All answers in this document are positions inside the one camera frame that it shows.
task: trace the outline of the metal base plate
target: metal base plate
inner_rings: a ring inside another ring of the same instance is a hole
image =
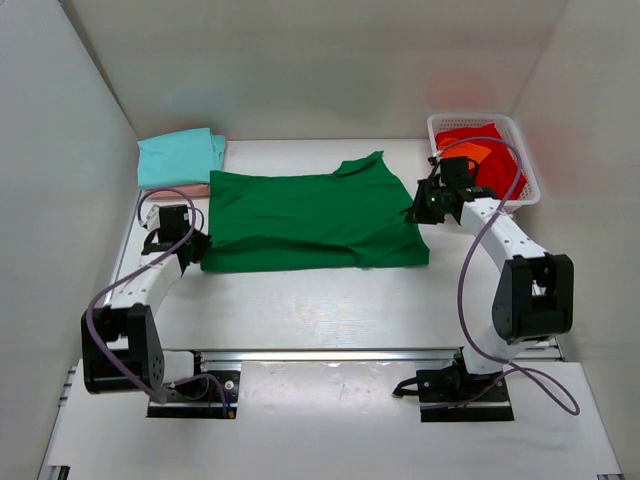
[[[208,370],[206,373],[214,375],[225,387],[225,392],[233,415],[227,418],[223,414],[222,399],[218,389],[205,385],[201,395],[185,396],[177,391],[169,393],[167,402],[164,404],[149,401],[147,407],[147,417],[149,418],[203,418],[228,420],[236,418],[238,410],[238,393],[240,391],[240,371],[239,370]]]
[[[498,382],[489,392],[463,408],[429,410],[430,405],[459,402],[469,398],[489,386],[493,381],[474,382],[466,390],[465,397],[450,387],[452,378],[443,375],[442,370],[418,370],[418,398],[420,400],[420,420],[422,422],[507,422],[513,421],[513,410],[506,382]]]

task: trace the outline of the laundry basket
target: laundry basket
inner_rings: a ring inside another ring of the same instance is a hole
[[[538,203],[540,200],[540,188],[533,173],[533,168],[531,168],[531,161],[527,155],[518,127],[507,115],[499,113],[437,113],[430,115],[427,120],[427,127],[429,129],[431,151],[435,152],[438,150],[436,146],[436,135],[440,132],[461,127],[483,127],[490,123],[495,124],[496,130],[500,132],[500,135],[502,135],[505,141],[518,149],[520,158],[522,159],[522,173],[527,179],[518,200],[507,201],[505,210],[511,213],[523,205]]]

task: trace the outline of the white tabletop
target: white tabletop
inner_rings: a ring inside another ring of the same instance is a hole
[[[425,178],[426,140],[230,142],[224,170],[248,175],[334,171],[343,160],[384,150],[388,168],[413,196]],[[208,199],[196,200],[207,213]],[[463,344],[455,292],[472,237],[455,222],[421,226],[426,267],[208,274],[191,266],[156,317],[168,349],[442,348]],[[146,231],[134,223],[120,275],[132,271]],[[498,271],[478,250],[465,304],[472,326],[490,321]]]
[[[420,423],[415,397],[390,395],[414,375],[412,363],[245,362],[237,420],[145,418],[142,393],[89,395],[80,366],[49,465],[69,466],[69,480],[595,480],[619,473],[582,367],[532,366],[565,384],[579,417],[513,375],[515,421]]]

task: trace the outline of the green cloth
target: green cloth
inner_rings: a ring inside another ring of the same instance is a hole
[[[211,172],[207,272],[429,263],[412,199],[382,152],[342,162],[328,175],[252,177]]]

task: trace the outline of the folded towel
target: folded towel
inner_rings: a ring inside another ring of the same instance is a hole
[[[209,128],[168,133],[138,142],[138,186],[143,190],[209,183],[221,170],[226,140]]]

